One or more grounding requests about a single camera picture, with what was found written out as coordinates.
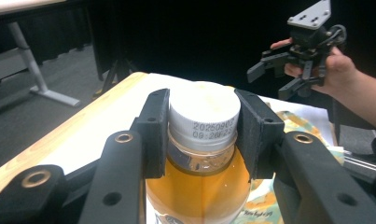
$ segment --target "bottle neck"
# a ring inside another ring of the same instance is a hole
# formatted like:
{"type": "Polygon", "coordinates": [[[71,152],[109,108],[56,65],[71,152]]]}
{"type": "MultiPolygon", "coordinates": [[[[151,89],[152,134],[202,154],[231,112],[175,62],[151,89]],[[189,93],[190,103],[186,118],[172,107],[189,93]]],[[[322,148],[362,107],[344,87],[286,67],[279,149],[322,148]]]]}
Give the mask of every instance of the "bottle neck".
{"type": "Polygon", "coordinates": [[[170,132],[167,159],[180,171],[189,175],[208,176],[225,170],[233,158],[237,133],[227,147],[217,151],[199,151],[180,145],[170,132]]]}

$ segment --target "gray carpet floor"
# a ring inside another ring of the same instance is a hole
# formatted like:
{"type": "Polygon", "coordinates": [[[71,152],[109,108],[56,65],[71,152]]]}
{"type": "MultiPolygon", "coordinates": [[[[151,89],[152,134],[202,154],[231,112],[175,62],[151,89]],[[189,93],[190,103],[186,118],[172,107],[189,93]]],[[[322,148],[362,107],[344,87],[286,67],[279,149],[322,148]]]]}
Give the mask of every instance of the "gray carpet floor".
{"type": "Polygon", "coordinates": [[[30,93],[34,79],[22,71],[0,84],[0,166],[92,102],[103,87],[96,72],[92,46],[46,61],[40,70],[52,91],[80,100],[72,107],[30,93]]]}

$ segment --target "dark background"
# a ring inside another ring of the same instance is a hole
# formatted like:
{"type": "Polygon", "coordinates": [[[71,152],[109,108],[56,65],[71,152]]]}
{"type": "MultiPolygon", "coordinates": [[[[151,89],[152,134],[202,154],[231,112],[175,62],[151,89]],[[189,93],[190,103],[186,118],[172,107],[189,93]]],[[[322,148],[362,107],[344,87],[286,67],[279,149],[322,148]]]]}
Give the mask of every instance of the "dark background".
{"type": "MultiPolygon", "coordinates": [[[[276,98],[291,77],[269,73],[247,83],[246,70],[271,43],[289,37],[289,17],[317,0],[86,2],[86,8],[20,20],[39,63],[91,42],[99,76],[123,58],[139,71],[209,80],[276,98]]],[[[345,54],[358,69],[376,77],[376,1],[333,0],[331,11],[325,26],[344,25],[345,54]]],[[[0,51],[10,46],[11,37],[0,25],[0,51]]],[[[289,101],[324,107],[333,119],[332,101],[325,95],[313,92],[289,101]]],[[[345,109],[338,113],[342,122],[367,125],[345,109]]]]}

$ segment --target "bottle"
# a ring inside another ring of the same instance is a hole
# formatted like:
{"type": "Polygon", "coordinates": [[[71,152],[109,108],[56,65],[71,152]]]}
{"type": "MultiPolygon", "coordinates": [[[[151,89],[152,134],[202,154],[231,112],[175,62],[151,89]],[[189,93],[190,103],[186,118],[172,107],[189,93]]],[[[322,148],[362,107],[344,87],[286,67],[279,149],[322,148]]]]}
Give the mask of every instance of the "bottle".
{"type": "Polygon", "coordinates": [[[238,216],[250,190],[235,146],[240,107],[233,88],[220,84],[171,89],[165,175],[146,180],[157,221],[220,224],[238,216]]]}

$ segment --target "white metal table leg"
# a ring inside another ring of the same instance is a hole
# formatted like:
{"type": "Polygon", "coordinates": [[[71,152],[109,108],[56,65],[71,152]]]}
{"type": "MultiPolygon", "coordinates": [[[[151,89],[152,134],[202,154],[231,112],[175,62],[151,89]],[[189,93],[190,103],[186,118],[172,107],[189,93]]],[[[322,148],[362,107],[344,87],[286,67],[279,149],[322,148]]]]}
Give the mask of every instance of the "white metal table leg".
{"type": "Polygon", "coordinates": [[[32,87],[30,91],[66,105],[79,106],[79,100],[48,89],[48,86],[42,77],[42,73],[35,61],[34,55],[21,32],[20,26],[16,22],[12,22],[8,25],[8,28],[21,52],[22,59],[35,79],[36,86],[32,87]]]}

